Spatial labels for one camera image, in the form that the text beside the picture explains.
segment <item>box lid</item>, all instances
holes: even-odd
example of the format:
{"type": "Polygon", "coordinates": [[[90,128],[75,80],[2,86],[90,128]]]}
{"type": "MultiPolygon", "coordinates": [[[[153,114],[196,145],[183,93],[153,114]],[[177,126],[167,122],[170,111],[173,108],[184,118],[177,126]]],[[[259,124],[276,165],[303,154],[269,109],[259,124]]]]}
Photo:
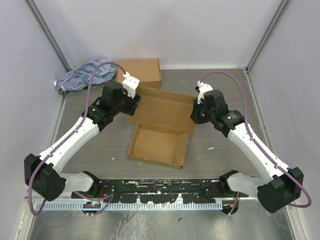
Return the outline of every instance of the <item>box lid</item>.
{"type": "MultiPolygon", "coordinates": [[[[131,76],[140,80],[140,83],[161,81],[159,59],[131,59],[118,62],[131,76]]],[[[123,81],[123,72],[117,68],[116,81],[123,81]]]]}
{"type": "Polygon", "coordinates": [[[141,100],[134,115],[128,117],[130,123],[178,130],[193,135],[195,123],[190,115],[196,99],[194,96],[147,87],[139,87],[137,94],[141,96],[141,100]]]}

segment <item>white panel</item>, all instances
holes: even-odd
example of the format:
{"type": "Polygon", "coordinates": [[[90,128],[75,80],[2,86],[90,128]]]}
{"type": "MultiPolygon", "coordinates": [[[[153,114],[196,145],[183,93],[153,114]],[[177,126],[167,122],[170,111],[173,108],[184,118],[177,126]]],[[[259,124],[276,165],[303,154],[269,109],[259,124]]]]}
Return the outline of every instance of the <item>white panel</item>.
{"type": "Polygon", "coordinates": [[[164,68],[244,67],[280,0],[34,0],[69,65],[160,58],[164,68]]]}
{"type": "Polygon", "coordinates": [[[308,239],[320,234],[319,13],[318,0],[292,1],[251,71],[273,149],[304,173],[313,200],[301,210],[308,239]]]}
{"type": "Polygon", "coordinates": [[[24,159],[48,145],[64,68],[24,1],[0,1],[0,239],[12,240],[27,187],[24,159]]]}

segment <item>blue and white striped fabric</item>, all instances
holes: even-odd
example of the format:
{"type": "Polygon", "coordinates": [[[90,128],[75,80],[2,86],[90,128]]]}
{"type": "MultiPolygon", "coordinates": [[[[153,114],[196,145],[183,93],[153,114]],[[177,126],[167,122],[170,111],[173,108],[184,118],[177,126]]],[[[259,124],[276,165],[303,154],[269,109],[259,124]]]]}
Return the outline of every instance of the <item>blue and white striped fabric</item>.
{"type": "MultiPolygon", "coordinates": [[[[110,62],[110,59],[93,58],[79,69],[60,75],[54,82],[55,89],[60,95],[66,96],[70,91],[79,91],[88,88],[89,80],[94,69],[101,63],[110,62]]],[[[110,64],[102,65],[92,80],[92,89],[101,88],[111,81],[116,75],[117,69],[110,64]]]]}

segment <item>closed cardboard box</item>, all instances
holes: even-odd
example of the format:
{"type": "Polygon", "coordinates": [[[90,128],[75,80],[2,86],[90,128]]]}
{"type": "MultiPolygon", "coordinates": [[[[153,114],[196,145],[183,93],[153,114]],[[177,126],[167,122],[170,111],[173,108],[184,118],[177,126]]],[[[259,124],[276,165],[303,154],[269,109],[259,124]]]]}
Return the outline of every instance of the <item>closed cardboard box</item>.
{"type": "MultiPolygon", "coordinates": [[[[118,62],[131,76],[140,81],[140,87],[153,89],[161,88],[161,73],[159,59],[133,59],[118,62]]],[[[116,71],[116,81],[122,83],[123,72],[120,68],[116,71]]]]}
{"type": "Polygon", "coordinates": [[[130,123],[137,123],[128,156],[132,160],[181,169],[188,136],[194,134],[190,119],[195,97],[160,89],[139,87],[141,96],[130,123]]]}

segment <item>gray floor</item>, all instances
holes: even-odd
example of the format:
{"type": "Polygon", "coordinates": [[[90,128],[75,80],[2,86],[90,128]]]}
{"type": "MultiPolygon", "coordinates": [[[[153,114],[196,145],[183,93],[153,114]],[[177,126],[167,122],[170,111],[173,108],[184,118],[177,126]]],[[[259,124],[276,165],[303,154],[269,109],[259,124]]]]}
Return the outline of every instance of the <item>gray floor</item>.
{"type": "Polygon", "coordinates": [[[241,199],[237,213],[219,210],[44,211],[33,219],[28,240],[291,240],[285,209],[266,212],[241,199]]]}
{"type": "MultiPolygon", "coordinates": [[[[166,91],[197,96],[197,81],[210,69],[162,70],[162,88],[166,91]]],[[[244,89],[248,107],[248,120],[261,137],[258,120],[244,72],[229,69],[244,89]]],[[[243,103],[237,85],[227,76],[213,74],[206,83],[220,89],[229,109],[243,113],[243,103]]],[[[100,96],[102,89],[93,89],[91,103],[100,96]]],[[[69,130],[85,109],[87,91],[71,92],[67,98],[57,137],[69,130]]],[[[128,123],[127,116],[119,114],[100,134],[87,142],[68,162],[65,173],[89,171],[99,178],[218,178],[230,170],[238,170],[249,176],[259,173],[241,150],[216,131],[210,123],[197,125],[194,136],[187,144],[183,169],[172,169],[128,159],[128,149],[136,125],[128,123]]]]}

